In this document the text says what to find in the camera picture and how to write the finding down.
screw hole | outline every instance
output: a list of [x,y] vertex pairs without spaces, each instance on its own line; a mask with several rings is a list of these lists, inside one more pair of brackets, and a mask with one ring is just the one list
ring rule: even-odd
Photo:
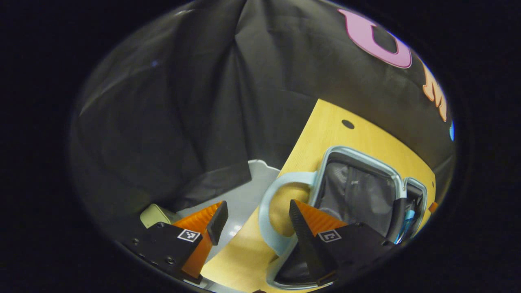
[[349,122],[349,121],[347,121],[345,119],[342,120],[342,124],[344,124],[344,126],[346,126],[349,129],[354,129],[355,128],[355,126],[351,122]]
[[169,264],[169,265],[173,265],[176,263],[176,261],[171,258],[171,257],[166,257],[166,262]]

wooden table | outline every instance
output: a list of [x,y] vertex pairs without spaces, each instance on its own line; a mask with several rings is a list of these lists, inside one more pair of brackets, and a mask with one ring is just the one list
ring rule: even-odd
[[[342,120],[354,125],[349,129]],[[366,153],[393,167],[401,176],[411,176],[427,187],[427,207],[434,201],[435,176],[427,164],[401,141],[367,120],[328,102],[318,100],[293,151],[280,175],[288,172],[318,169],[325,151],[332,145],[345,145]],[[307,201],[305,188],[285,186],[274,196],[270,206],[270,220],[276,231],[289,236],[293,234],[288,211],[290,199]],[[422,228],[430,217],[425,211],[420,224]],[[277,256],[266,245],[258,227],[258,208],[253,212],[237,235],[212,258],[201,274],[222,285],[249,293],[258,289],[267,293],[286,292],[266,283],[266,269]],[[309,292],[314,289],[292,290]]]

black fabric backdrop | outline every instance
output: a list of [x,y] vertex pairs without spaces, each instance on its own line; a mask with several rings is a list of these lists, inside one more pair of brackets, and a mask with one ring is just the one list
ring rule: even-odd
[[[73,176],[94,218],[107,226],[150,203],[177,211],[204,202],[248,182],[247,160],[281,168],[318,98],[408,145],[443,194],[454,163],[450,108],[444,122],[415,53],[407,69],[367,54],[338,8],[194,1],[119,44],[85,83],[70,132]],[[396,51],[384,29],[374,38]]]

